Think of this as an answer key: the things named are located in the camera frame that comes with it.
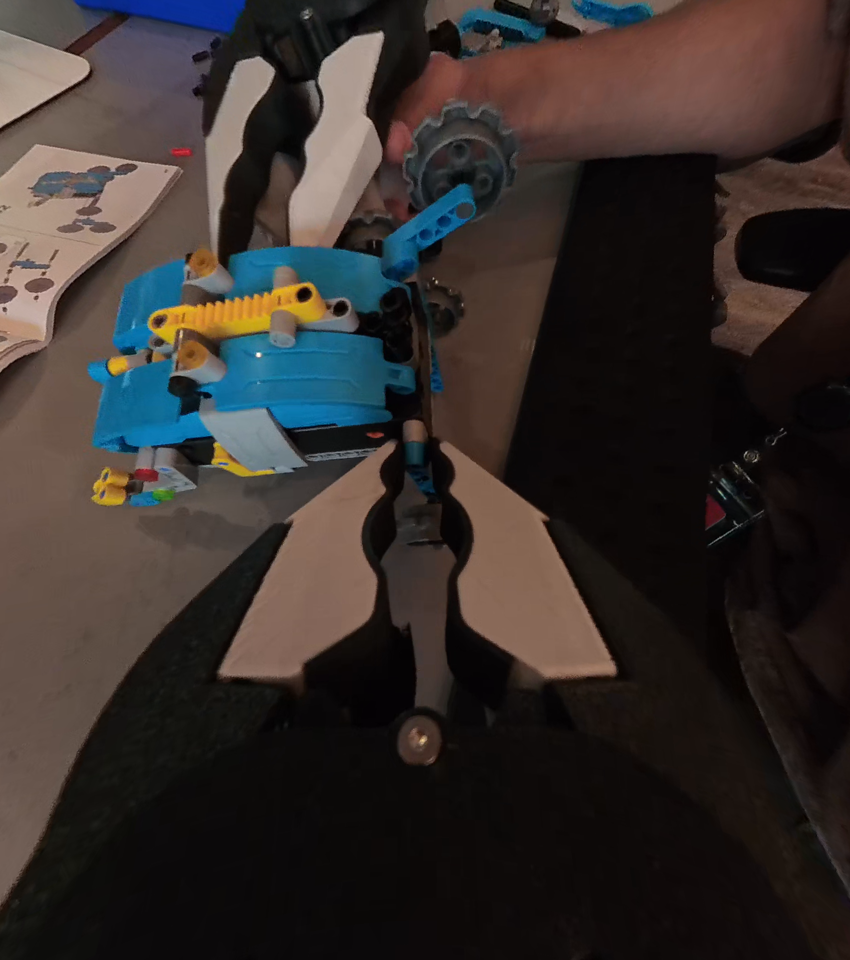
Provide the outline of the blue curved toy piece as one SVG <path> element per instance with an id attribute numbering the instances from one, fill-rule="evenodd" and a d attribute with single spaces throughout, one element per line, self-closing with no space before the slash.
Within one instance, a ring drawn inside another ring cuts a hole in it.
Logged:
<path id="1" fill-rule="evenodd" d="M 655 16 L 651 6 L 642 2 L 572 1 L 573 10 L 583 19 L 620 29 L 645 22 Z"/>

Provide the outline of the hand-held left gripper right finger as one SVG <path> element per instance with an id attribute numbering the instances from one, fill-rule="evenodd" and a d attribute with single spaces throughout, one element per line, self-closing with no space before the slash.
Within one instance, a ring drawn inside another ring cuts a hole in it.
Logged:
<path id="1" fill-rule="evenodd" d="M 467 645 L 493 666 L 478 680 L 610 679 L 616 665 L 548 527 L 549 518 L 447 441 L 435 450 L 442 537 L 455 556 L 448 662 Z"/>

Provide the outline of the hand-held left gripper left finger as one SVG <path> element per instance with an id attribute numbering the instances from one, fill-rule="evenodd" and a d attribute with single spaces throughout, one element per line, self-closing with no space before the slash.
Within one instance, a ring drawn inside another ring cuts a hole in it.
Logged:
<path id="1" fill-rule="evenodd" d="M 370 620 L 378 580 L 361 535 L 398 452 L 387 441 L 290 516 L 218 678 L 303 682 L 309 662 Z"/>

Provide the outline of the black oval pad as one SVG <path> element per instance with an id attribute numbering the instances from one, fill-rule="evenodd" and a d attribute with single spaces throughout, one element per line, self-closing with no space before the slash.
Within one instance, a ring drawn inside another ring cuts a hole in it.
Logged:
<path id="1" fill-rule="evenodd" d="M 742 277 L 761 285 L 813 293 L 850 254 L 850 208 L 769 211 L 748 218 L 734 246 Z"/>

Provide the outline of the blue building block vehicle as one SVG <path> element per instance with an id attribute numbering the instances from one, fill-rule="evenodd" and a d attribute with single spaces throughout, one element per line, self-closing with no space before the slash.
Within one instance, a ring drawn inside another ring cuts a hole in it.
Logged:
<path id="1" fill-rule="evenodd" d="M 402 173 L 415 215 L 348 224 L 366 250 L 275 246 L 223 266 L 207 249 L 128 283 L 114 356 L 88 366 L 105 467 L 91 499 L 149 508 L 194 490 L 200 470 L 252 478 L 359 460 L 394 442 L 430 505 L 434 337 L 462 316 L 421 281 L 429 249 L 478 219 L 516 174 L 517 139 L 489 103 L 446 103 L 412 136 Z"/>

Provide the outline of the instruction booklet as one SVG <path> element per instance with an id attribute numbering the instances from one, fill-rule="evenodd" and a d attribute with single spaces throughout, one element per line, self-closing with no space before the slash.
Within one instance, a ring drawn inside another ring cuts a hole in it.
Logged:
<path id="1" fill-rule="evenodd" d="M 48 346 L 61 294 L 141 225 L 180 174 L 37 145 L 0 176 L 0 373 Z"/>

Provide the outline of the keychain with keys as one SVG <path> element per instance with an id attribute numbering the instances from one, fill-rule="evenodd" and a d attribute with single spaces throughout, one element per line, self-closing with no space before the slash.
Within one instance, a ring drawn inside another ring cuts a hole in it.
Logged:
<path id="1" fill-rule="evenodd" d="M 850 374 L 802 390 L 792 404 L 797 424 L 813 434 L 850 427 Z M 759 466 L 767 451 L 786 438 L 786 428 L 760 429 L 739 456 L 709 468 L 705 498 L 705 543 L 717 549 L 753 526 L 764 514 Z"/>

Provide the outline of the person's right hand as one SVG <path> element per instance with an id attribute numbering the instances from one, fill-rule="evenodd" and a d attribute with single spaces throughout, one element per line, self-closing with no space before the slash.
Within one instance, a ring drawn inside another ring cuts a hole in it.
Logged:
<path id="1" fill-rule="evenodd" d="M 422 75 L 398 98 L 384 146 L 384 161 L 402 178 L 407 195 L 413 185 L 406 158 L 416 151 L 416 133 L 456 104 L 490 109 L 507 131 L 506 143 L 518 149 L 518 161 L 532 162 L 539 137 L 532 82 L 544 53 L 543 46 L 527 46 L 465 60 L 431 55 Z"/>

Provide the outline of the white tray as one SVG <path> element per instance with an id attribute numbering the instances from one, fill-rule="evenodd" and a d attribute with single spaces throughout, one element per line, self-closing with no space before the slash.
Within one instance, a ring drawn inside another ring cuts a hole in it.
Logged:
<path id="1" fill-rule="evenodd" d="M 0 130 L 75 88 L 91 71 L 82 56 L 0 30 Z"/>

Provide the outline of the person's leg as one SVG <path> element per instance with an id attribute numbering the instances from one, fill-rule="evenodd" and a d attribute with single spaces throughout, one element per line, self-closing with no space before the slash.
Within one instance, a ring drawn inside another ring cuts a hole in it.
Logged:
<path id="1" fill-rule="evenodd" d="M 850 893 L 850 255 L 755 351 L 750 402 L 784 431 L 726 609 L 745 678 Z"/>

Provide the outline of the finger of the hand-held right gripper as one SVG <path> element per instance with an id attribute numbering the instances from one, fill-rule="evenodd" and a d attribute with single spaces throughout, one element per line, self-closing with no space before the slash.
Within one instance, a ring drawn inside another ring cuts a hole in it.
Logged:
<path id="1" fill-rule="evenodd" d="M 215 66 L 203 130 L 210 239 L 226 265 L 248 248 L 275 156 L 301 151 L 301 100 L 260 56 L 237 60 L 227 80 Z"/>
<path id="2" fill-rule="evenodd" d="M 288 204 L 293 247 L 334 246 L 379 168 L 383 147 L 367 111 L 383 42 L 380 30 L 355 35 L 319 69 L 321 112 Z"/>

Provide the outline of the person's right forearm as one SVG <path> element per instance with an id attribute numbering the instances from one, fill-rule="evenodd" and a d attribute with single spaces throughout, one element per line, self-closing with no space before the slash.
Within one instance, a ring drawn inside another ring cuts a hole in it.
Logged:
<path id="1" fill-rule="evenodd" d="M 690 2 L 529 51 L 502 105 L 529 160 L 760 157 L 839 115 L 828 19 L 827 2 Z"/>

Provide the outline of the blue bin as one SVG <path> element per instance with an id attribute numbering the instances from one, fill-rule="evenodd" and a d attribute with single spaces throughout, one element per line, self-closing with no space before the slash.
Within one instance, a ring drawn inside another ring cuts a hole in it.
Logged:
<path id="1" fill-rule="evenodd" d="M 219 34 L 235 26 L 244 1 L 75 1 L 86 10 L 154 19 Z"/>

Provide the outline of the black perforated panel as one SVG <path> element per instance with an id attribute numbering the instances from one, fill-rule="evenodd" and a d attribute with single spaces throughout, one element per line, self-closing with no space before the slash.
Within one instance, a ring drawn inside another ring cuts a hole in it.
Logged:
<path id="1" fill-rule="evenodd" d="M 580 166 L 504 481 L 583 576 L 706 636 L 716 159 Z"/>

